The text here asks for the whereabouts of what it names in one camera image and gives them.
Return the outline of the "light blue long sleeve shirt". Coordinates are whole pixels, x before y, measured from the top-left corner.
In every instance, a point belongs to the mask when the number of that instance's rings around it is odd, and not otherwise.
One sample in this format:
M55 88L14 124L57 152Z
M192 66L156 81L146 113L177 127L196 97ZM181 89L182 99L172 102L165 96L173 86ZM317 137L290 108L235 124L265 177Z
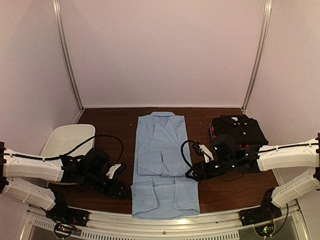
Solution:
M185 118L154 111L138 118L132 216L171 220L200 214L198 183L185 176L191 163Z

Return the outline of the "white plastic tub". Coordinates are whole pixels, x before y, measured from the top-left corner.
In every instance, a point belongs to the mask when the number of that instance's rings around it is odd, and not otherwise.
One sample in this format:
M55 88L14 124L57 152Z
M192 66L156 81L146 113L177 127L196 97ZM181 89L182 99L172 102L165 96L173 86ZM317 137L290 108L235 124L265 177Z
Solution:
M86 155L95 146L95 140L91 139L79 148L79 144L93 137L96 129L91 124L70 124L56 128L47 139L41 156L56 157L62 154L76 157Z

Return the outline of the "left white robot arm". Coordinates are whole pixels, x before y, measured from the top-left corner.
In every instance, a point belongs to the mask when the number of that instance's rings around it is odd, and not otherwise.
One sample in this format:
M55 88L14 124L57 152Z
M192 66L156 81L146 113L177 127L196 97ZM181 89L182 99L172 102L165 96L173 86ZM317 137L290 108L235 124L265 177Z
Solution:
M0 193L52 211L61 222L72 218L70 208L106 211L131 200L130 188L116 176L123 165L110 164L110 156L81 143L67 153L47 156L20 153L0 144Z

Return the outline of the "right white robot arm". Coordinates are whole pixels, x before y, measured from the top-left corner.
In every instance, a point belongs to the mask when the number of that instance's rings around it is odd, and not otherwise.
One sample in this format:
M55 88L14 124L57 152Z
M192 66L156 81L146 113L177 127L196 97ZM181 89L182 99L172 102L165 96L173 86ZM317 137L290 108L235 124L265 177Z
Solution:
M320 139L289 145L262 145L241 148L228 134L214 137L210 148L198 142L192 147L203 161L188 164L185 176L197 182L237 171L260 173L274 169L306 167L306 171L286 184L267 190L256 210L259 220L268 220L292 200L320 189Z

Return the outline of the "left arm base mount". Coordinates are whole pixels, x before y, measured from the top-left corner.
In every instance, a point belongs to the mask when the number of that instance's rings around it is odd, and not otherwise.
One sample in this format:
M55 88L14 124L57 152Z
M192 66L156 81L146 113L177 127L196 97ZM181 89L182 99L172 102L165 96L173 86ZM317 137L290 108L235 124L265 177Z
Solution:
M69 207L66 202L57 202L45 215L54 222L71 226L86 227L90 213L86 210Z

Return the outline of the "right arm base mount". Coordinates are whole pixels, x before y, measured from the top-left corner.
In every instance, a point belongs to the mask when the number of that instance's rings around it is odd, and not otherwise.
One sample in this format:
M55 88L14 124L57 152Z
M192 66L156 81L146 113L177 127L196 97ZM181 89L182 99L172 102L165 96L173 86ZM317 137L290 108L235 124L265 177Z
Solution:
M241 210L239 216L242 226L248 226L279 218L282 216L282 211L279 207L267 201L258 207Z

